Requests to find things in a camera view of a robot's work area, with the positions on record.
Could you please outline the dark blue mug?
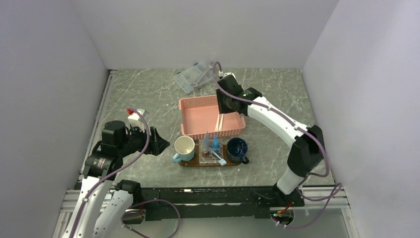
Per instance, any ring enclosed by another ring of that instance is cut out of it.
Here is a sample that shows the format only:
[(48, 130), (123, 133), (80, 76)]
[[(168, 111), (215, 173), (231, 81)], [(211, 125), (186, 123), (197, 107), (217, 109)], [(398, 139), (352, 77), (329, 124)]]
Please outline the dark blue mug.
[(226, 146), (229, 161), (232, 163), (249, 163), (247, 157), (248, 145), (244, 139), (238, 137), (231, 138)]

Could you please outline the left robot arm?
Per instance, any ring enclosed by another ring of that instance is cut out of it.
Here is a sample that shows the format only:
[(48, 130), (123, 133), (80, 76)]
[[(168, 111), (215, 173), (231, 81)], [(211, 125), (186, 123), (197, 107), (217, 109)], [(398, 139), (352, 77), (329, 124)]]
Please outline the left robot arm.
[(63, 237), (105, 238), (126, 209), (143, 201), (139, 182), (121, 180), (109, 204), (100, 211), (116, 174), (122, 170), (123, 159), (135, 152), (158, 156), (169, 146), (154, 126), (146, 131), (128, 128), (120, 120), (107, 122), (102, 139), (85, 161), (80, 194)]

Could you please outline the clear acrylic toothbrush holder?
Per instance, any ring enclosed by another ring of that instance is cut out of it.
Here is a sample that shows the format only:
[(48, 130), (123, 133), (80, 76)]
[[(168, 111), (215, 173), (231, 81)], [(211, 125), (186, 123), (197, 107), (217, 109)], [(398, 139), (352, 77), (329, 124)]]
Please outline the clear acrylic toothbrush holder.
[[(204, 158), (202, 156), (201, 142), (199, 144), (199, 163), (201, 163), (201, 164), (216, 164), (216, 165), (219, 165), (218, 159), (216, 157), (214, 157), (212, 155), (212, 153), (211, 153), (211, 143), (212, 143), (212, 140), (210, 140), (210, 155), (207, 158)], [(223, 152), (222, 152), (222, 148), (221, 147), (220, 147), (220, 157), (223, 158)]]

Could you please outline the white toothbrush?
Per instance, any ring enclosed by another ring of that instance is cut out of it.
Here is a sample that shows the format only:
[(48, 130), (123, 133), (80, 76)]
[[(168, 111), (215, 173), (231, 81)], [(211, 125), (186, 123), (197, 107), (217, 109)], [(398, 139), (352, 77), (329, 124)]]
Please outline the white toothbrush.
[(219, 124), (220, 124), (220, 114), (218, 114), (217, 116), (217, 120), (216, 120), (216, 125), (215, 125), (215, 131), (219, 130)]

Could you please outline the light blue mug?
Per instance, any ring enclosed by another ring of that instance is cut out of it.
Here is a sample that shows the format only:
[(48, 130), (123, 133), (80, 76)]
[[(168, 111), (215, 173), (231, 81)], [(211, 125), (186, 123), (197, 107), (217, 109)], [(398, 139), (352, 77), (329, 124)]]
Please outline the light blue mug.
[(181, 161), (190, 161), (195, 155), (195, 142), (189, 136), (181, 136), (174, 142), (176, 153), (172, 157), (174, 163)]

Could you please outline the pink plastic basket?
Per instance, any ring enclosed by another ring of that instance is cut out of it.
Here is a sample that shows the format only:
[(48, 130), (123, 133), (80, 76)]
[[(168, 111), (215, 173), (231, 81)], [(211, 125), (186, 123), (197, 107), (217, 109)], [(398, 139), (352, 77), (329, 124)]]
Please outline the pink plastic basket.
[(218, 138), (238, 136), (246, 127), (244, 117), (233, 112), (224, 114), (221, 131), (214, 130), (220, 114), (216, 95), (182, 98), (179, 109), (182, 115), (181, 132), (194, 140), (202, 140), (207, 132), (210, 138), (214, 133)]

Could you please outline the light blue toothbrush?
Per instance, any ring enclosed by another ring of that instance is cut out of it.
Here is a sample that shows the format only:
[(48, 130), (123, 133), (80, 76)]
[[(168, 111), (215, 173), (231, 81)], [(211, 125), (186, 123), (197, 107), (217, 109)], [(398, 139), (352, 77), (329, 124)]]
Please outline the light blue toothbrush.
[(216, 157), (216, 158), (218, 159), (218, 163), (219, 163), (221, 166), (225, 166), (225, 165), (227, 165), (227, 162), (226, 162), (223, 158), (221, 158), (221, 157), (219, 156), (219, 154), (218, 154), (217, 152), (215, 152), (213, 149), (211, 149), (211, 153), (212, 153), (212, 155), (213, 155), (214, 157)]

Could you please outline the white toothpaste tube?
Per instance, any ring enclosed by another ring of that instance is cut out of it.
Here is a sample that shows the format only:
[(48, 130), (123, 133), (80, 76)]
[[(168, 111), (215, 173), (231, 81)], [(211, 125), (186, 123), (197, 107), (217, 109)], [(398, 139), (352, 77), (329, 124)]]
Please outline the white toothpaste tube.
[(207, 158), (210, 155), (210, 138), (208, 132), (205, 134), (201, 142), (201, 152), (204, 158)]

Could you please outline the blue toothpaste tube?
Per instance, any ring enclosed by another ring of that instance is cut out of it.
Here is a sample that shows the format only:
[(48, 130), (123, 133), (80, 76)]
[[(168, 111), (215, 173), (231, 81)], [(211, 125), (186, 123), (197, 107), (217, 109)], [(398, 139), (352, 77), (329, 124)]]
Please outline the blue toothpaste tube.
[(213, 156), (220, 155), (220, 141), (216, 133), (214, 133), (213, 135), (213, 140), (211, 143), (211, 153)]

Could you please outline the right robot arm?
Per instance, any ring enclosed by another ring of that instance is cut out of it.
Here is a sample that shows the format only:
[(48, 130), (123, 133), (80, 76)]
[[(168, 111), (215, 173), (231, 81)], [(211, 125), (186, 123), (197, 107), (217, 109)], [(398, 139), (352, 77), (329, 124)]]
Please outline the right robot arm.
[(297, 187), (326, 159), (321, 128), (317, 125), (309, 127), (292, 119), (252, 87), (244, 90), (233, 73), (220, 72), (216, 80), (216, 96), (221, 114), (236, 112), (255, 119), (290, 147), (287, 169), (273, 189), (274, 202), (279, 206), (286, 205)]

